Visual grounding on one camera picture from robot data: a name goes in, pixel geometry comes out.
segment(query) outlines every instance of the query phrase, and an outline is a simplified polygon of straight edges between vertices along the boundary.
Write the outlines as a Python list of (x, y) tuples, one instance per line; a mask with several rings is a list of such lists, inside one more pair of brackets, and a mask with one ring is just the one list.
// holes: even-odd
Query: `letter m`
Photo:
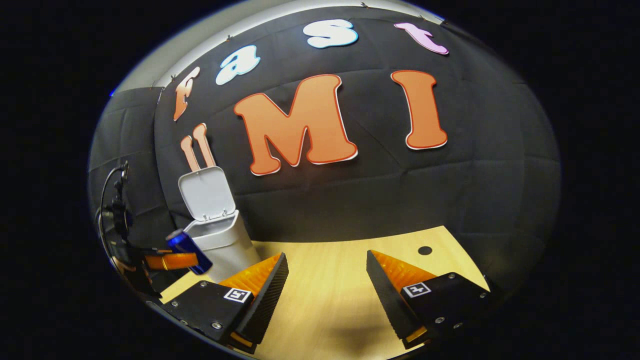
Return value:
[(268, 142), (289, 165), (297, 167), (307, 133), (311, 144), (307, 160), (313, 164), (335, 163), (358, 155), (358, 147), (347, 138), (338, 107), (337, 90), (341, 83), (337, 75), (304, 79), (296, 89), (289, 115), (262, 93), (236, 104), (234, 111), (244, 119), (249, 137), (253, 154), (250, 170), (254, 175), (280, 170), (280, 160), (271, 155)]

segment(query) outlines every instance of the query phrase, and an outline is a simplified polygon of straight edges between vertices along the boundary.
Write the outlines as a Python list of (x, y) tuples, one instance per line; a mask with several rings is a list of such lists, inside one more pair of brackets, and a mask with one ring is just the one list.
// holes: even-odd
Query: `orange letter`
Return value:
[(253, 163), (251, 172), (261, 176), (280, 170), (280, 160), (269, 152), (267, 140), (284, 160), (297, 167), (302, 143), (309, 133), (311, 149), (307, 160), (313, 164), (350, 160), (358, 147), (347, 139), (338, 107), (336, 75), (317, 75), (304, 79), (296, 89), (287, 115), (265, 94), (253, 94), (240, 100), (234, 111), (244, 119)]
[(404, 89), (409, 105), (411, 132), (406, 136), (406, 145), (414, 150), (432, 149), (447, 143), (447, 133), (440, 128), (433, 85), (436, 79), (425, 72), (400, 70), (391, 78)]
[(173, 113), (173, 121), (178, 121), (178, 118), (184, 113), (184, 110), (187, 110), (187, 98), (191, 95), (193, 78), (198, 76), (199, 73), (200, 67), (196, 67), (178, 84), (178, 87), (175, 88), (175, 113)]
[(216, 161), (213, 160), (213, 154), (211, 153), (209, 141), (207, 140), (207, 124), (201, 123), (193, 128), (193, 138), (187, 135), (182, 138), (182, 141), (180, 141), (180, 148), (187, 157), (187, 163), (189, 163), (191, 171), (200, 170), (200, 165), (198, 165), (196, 154), (193, 152), (192, 148), (194, 138), (198, 141), (198, 145), (200, 145), (200, 151), (202, 151), (202, 157), (204, 158), (204, 162), (207, 164), (207, 167), (216, 166)]

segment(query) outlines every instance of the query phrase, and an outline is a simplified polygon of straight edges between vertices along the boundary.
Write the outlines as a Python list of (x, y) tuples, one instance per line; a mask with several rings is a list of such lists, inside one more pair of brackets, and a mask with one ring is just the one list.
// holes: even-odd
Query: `letter cutout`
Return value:
[(419, 29), (415, 25), (409, 24), (408, 22), (394, 24), (394, 26), (397, 27), (398, 29), (406, 30), (406, 32), (409, 33), (409, 35), (411, 35), (411, 37), (418, 44), (433, 51), (434, 53), (441, 54), (441, 55), (449, 54), (449, 50), (447, 50), (446, 47), (434, 44), (434, 42), (431, 41), (430, 37), (433, 37), (433, 35), (430, 32)]
[(342, 123), (337, 96), (340, 84), (337, 75), (304, 79), (296, 89), (289, 115), (262, 93), (236, 104), (234, 112), (244, 119), (249, 138), (253, 154), (250, 170), (254, 175), (280, 170), (280, 160), (271, 155), (268, 141), (286, 162), (297, 167), (307, 132), (311, 143), (307, 160), (313, 164), (335, 163), (358, 155), (358, 147), (349, 141)]
[(404, 90), (411, 132), (405, 142), (414, 150), (432, 149), (447, 143), (447, 133), (440, 127), (433, 85), (436, 79), (425, 72), (399, 70), (391, 74), (391, 79), (400, 84)]
[[(196, 125), (196, 127), (193, 128), (193, 138), (198, 141), (200, 151), (202, 151), (202, 157), (204, 158), (204, 162), (207, 164), (207, 167), (216, 166), (216, 162), (213, 160), (213, 154), (211, 153), (211, 148), (209, 147), (209, 141), (207, 140), (207, 124), (201, 123)], [(185, 157), (187, 157), (187, 163), (189, 164), (191, 171), (196, 171), (200, 170), (200, 165), (198, 165), (196, 154), (193, 152), (193, 138), (189, 135), (185, 136), (180, 141), (180, 148), (184, 152)]]
[(224, 85), (236, 75), (243, 75), (253, 70), (260, 62), (260, 58), (255, 57), (256, 50), (255, 45), (248, 45), (227, 56), (220, 64), (222, 70), (216, 76), (216, 84)]
[(307, 43), (318, 49), (329, 46), (349, 45), (358, 40), (358, 33), (351, 30), (352, 23), (342, 20), (322, 20), (305, 26), (302, 32), (312, 38)]
[(198, 66), (175, 88), (175, 113), (173, 113), (173, 121), (178, 121), (178, 118), (184, 113), (184, 110), (187, 110), (187, 98), (191, 95), (193, 78), (198, 76), (199, 73), (200, 67)]

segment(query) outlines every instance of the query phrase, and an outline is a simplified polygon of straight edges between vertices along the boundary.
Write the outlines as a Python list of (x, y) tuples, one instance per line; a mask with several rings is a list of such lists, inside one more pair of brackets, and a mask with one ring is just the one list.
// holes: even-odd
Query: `white letter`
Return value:
[(351, 30), (353, 25), (346, 20), (323, 20), (305, 26), (302, 32), (312, 38), (307, 42), (323, 49), (328, 46), (349, 45), (358, 40), (358, 33)]
[(253, 70), (260, 62), (260, 58), (255, 57), (255, 51), (255, 45), (249, 45), (227, 56), (220, 64), (222, 70), (216, 76), (216, 84), (228, 83), (236, 75), (243, 75)]

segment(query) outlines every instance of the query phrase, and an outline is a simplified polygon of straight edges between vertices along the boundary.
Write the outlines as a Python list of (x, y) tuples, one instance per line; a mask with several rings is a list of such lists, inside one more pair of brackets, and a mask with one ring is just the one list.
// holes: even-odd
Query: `pink letter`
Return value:
[(431, 41), (429, 37), (433, 37), (433, 35), (425, 30), (417, 28), (413, 24), (409, 24), (408, 22), (403, 22), (401, 24), (394, 24), (398, 29), (406, 30), (409, 35), (420, 45), (426, 47), (427, 49), (433, 51), (436, 54), (446, 55), (449, 54), (449, 50), (444, 46), (436, 45)]

